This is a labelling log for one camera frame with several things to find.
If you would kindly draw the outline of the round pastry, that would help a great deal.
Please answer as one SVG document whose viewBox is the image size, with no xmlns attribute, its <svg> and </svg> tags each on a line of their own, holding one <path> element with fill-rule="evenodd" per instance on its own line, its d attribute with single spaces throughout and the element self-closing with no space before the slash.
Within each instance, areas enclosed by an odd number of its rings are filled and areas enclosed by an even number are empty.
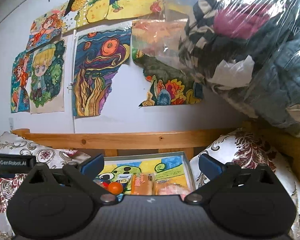
<svg viewBox="0 0 300 240">
<path fill-rule="evenodd" d="M 155 194 L 156 195 L 180 195 L 181 197 L 185 197 L 191 191 L 182 185 L 176 183 L 157 182 L 155 185 Z"/>
</svg>

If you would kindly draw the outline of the small orange fruit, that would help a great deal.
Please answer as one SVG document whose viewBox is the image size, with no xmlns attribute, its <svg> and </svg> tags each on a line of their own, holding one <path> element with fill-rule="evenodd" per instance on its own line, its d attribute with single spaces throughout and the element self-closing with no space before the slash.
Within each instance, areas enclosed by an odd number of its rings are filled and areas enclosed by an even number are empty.
<svg viewBox="0 0 300 240">
<path fill-rule="evenodd" d="M 123 192 L 123 186 L 121 183 L 115 181 L 109 183 L 107 190 L 114 195 L 119 195 Z"/>
</svg>

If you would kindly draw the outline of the orange wrapped bread pack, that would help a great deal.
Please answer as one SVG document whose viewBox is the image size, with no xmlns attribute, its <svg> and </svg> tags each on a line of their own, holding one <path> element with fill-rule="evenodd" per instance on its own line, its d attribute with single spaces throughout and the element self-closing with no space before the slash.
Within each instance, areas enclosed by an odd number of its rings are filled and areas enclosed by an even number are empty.
<svg viewBox="0 0 300 240">
<path fill-rule="evenodd" d="M 154 192 L 155 176 L 152 173 L 139 173 L 132 176 L 131 194 L 151 196 Z"/>
</svg>

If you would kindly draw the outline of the metal tray with cartoon print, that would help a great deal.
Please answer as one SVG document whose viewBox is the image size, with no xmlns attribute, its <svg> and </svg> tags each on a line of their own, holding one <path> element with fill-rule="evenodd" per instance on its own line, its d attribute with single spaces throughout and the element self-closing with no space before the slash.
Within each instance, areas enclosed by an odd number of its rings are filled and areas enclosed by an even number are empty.
<svg viewBox="0 0 300 240">
<path fill-rule="evenodd" d="M 156 181 L 168 181 L 193 191 L 195 187 L 189 161 L 183 151 L 106 157 L 104 168 L 94 181 L 107 187 L 122 176 L 151 173 Z"/>
</svg>

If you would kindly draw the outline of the orange-haired girl drawing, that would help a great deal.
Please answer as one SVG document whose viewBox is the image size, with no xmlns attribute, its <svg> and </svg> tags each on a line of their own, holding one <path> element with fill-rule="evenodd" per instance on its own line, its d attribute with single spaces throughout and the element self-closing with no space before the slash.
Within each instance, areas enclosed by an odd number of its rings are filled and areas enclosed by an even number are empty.
<svg viewBox="0 0 300 240">
<path fill-rule="evenodd" d="M 11 75 L 11 113 L 28 112 L 30 98 L 26 90 L 27 81 L 31 76 L 33 54 L 22 51 L 15 58 Z"/>
</svg>

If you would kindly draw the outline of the anime boy drawing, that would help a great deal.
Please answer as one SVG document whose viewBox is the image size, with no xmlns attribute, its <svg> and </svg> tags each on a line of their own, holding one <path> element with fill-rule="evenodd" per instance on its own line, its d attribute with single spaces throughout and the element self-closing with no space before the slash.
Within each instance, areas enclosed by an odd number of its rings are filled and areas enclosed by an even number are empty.
<svg viewBox="0 0 300 240">
<path fill-rule="evenodd" d="M 34 51 L 31 65 L 30 113 L 64 111 L 64 63 L 67 39 Z"/>
</svg>

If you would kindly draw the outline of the swirly orange blue drawing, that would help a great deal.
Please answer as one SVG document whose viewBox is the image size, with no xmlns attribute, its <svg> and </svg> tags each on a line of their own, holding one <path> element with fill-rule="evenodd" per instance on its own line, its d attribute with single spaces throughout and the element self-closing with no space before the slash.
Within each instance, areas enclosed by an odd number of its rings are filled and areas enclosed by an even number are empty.
<svg viewBox="0 0 300 240">
<path fill-rule="evenodd" d="M 74 60 L 72 110 L 75 117 L 101 115 L 113 77 L 130 57 L 131 28 L 80 35 Z"/>
</svg>

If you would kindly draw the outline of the plastic bag of clothes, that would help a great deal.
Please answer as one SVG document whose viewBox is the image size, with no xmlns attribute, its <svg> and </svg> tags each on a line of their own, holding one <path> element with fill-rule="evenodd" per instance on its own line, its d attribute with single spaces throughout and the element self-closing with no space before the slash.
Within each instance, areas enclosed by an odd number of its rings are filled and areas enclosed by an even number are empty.
<svg viewBox="0 0 300 240">
<path fill-rule="evenodd" d="M 300 0 L 165 0 L 184 18 L 172 67 L 300 138 Z"/>
</svg>

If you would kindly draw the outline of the flower colourful drawing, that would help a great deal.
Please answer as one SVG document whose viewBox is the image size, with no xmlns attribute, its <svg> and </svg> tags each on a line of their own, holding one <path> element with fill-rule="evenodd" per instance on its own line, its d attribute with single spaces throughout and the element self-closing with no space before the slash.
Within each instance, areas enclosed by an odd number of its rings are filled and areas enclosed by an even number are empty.
<svg viewBox="0 0 300 240">
<path fill-rule="evenodd" d="M 134 20 L 132 59 L 150 82 L 146 106 L 192 105 L 202 101 L 203 86 L 179 61 L 179 40 L 186 20 Z"/>
</svg>

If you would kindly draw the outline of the pineapple drawing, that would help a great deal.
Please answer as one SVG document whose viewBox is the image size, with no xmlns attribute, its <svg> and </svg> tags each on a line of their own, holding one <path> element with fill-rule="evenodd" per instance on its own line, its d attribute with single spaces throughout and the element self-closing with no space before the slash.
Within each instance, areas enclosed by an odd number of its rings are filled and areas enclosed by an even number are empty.
<svg viewBox="0 0 300 240">
<path fill-rule="evenodd" d="M 110 0 L 69 0 L 63 17 L 62 33 L 104 20 L 109 4 Z"/>
</svg>

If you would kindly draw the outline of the wooden bed rail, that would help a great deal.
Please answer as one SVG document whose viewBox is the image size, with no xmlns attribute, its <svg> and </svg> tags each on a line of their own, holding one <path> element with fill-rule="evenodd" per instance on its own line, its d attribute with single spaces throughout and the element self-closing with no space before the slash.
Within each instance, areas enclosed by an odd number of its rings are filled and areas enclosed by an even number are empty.
<svg viewBox="0 0 300 240">
<path fill-rule="evenodd" d="M 276 128 L 258 128 L 249 122 L 244 125 L 266 139 L 280 153 L 292 157 L 292 170 L 300 180 L 300 138 Z M 13 130 L 13 133 L 52 148 L 104 150 L 108 157 L 116 156 L 119 150 L 182 150 L 188 158 L 192 158 L 195 148 L 209 146 L 221 135 L 232 131 L 233 128 L 182 132 L 50 134 L 32 133 L 28 128 L 21 128 Z"/>
</svg>

